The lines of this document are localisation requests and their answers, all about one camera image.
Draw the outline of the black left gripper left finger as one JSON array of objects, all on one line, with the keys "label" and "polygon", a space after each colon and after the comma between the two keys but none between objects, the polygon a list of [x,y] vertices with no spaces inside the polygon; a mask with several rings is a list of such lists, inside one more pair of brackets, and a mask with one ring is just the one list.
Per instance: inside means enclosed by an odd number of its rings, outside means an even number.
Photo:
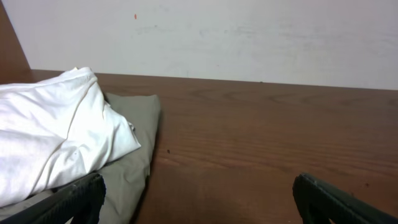
[{"label": "black left gripper left finger", "polygon": [[1,224],[97,224],[106,186],[99,174],[89,174],[52,196],[1,221]]}]

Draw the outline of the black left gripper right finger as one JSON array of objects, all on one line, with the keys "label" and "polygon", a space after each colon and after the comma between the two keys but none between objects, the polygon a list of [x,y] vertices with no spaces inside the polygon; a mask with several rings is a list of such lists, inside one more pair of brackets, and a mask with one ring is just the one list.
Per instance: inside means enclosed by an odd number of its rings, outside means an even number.
[{"label": "black left gripper right finger", "polygon": [[296,176],[292,187],[304,224],[397,224],[397,218],[308,173]]}]

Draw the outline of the grey-green folded garment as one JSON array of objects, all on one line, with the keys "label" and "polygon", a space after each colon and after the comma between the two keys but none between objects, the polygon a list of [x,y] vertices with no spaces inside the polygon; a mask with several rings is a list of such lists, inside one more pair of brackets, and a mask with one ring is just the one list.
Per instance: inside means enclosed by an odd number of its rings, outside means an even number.
[{"label": "grey-green folded garment", "polygon": [[[105,164],[101,169],[89,173],[101,175],[106,186],[106,195],[99,213],[98,223],[127,223],[133,216],[150,172],[160,103],[155,95],[133,97],[103,95],[112,109],[124,116],[133,125],[134,134],[140,143],[140,147],[115,161]],[[15,204],[1,205],[1,221],[52,196],[79,179],[33,194]]]}]

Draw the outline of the white folded shirt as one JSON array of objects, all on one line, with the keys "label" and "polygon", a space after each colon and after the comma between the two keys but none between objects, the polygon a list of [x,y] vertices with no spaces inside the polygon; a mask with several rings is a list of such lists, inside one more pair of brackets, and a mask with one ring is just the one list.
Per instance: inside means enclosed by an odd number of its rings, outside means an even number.
[{"label": "white folded shirt", "polygon": [[1,86],[1,205],[79,179],[139,149],[90,68]]}]

